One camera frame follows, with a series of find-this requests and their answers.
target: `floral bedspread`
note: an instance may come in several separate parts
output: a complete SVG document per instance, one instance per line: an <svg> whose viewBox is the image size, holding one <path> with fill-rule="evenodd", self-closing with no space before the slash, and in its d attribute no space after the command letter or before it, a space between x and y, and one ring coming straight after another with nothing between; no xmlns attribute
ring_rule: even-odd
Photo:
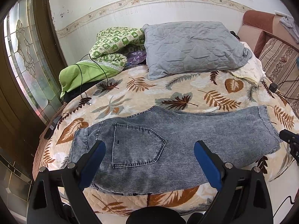
<svg viewBox="0 0 299 224"><path fill-rule="evenodd" d="M271 82L267 78L262 79L257 87L225 71L184 73L149 81L147 70L147 66L138 66L123 71L109 78L108 84L103 80L87 90L87 97L82 94L83 99L78 96L71 101L44 148L39 166L59 169L68 159L77 129L111 117L136 114L153 105L191 113L235 111L267 105L270 121L278 131L286 128L299 132L298 118L285 99L271 93L268 88ZM277 152L263 156L247 169L259 166L266 181L271 181L281 175L292 161L290 148L283 142ZM66 198L63 188L60 192L62 198ZM206 183L191 189L141 196L103 194L92 188L86 188L84 194L96 213L126 216L142 207L164 206L180 214L188 214L207 210L216 189Z"/></svg>

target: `purple plastic bag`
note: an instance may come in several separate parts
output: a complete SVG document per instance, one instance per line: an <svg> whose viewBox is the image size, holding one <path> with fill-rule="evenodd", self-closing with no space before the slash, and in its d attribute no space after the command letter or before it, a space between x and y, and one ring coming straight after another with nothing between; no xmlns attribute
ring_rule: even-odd
<svg viewBox="0 0 299 224"><path fill-rule="evenodd" d="M128 62L125 68L133 67L135 65L140 64L146 59L146 57L147 57L146 52L143 52L141 50L129 53L127 55Z"/></svg>

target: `screw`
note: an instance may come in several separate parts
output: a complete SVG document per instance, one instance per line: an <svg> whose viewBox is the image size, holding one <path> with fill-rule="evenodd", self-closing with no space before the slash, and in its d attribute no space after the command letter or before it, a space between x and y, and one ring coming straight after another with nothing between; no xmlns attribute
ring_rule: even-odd
<svg viewBox="0 0 299 224"><path fill-rule="evenodd" d="M259 173L261 171L261 169L259 167L254 167L253 170L256 171L257 173Z"/></svg>
<svg viewBox="0 0 299 224"><path fill-rule="evenodd" d="M45 171L47 168L46 167L40 167L39 171L42 173L43 171Z"/></svg>
<svg viewBox="0 0 299 224"><path fill-rule="evenodd" d="M75 166L76 166L75 163L70 162L70 163L68 164L68 169L72 169L72 168L74 168Z"/></svg>
<svg viewBox="0 0 299 224"><path fill-rule="evenodd" d="M225 167L231 169L231 168L233 168L233 164L230 163L230 162L226 162L226 163L225 163Z"/></svg>

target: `denim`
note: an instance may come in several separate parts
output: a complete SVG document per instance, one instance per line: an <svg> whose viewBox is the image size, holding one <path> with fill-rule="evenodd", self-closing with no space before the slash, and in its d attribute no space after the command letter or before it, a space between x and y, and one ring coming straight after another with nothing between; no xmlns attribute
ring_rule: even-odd
<svg viewBox="0 0 299 224"><path fill-rule="evenodd" d="M75 132L68 163L77 162L96 140L106 155L91 187L110 194L164 193L207 182L193 152L202 140L224 162L248 166L279 149L265 105L234 112L186 113L153 106Z"/></svg>

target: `wallpaper border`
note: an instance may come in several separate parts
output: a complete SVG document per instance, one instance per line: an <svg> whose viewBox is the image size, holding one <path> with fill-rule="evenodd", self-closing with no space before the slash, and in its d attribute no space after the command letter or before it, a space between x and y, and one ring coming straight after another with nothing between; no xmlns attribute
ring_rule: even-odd
<svg viewBox="0 0 299 224"><path fill-rule="evenodd" d="M246 12L247 10L253 10L252 8L245 6L243 4L231 1L231 0L120 0L106 6L100 7L83 17L77 19L70 25L66 26L65 28L56 31L58 38L63 38L70 34L71 32L75 31L76 29L96 20L108 14L126 9L131 8L134 6L141 6L145 4L151 3L160 3L160 2L198 2L198 3L208 3L223 7L228 7L230 9L234 9L240 12Z"/></svg>

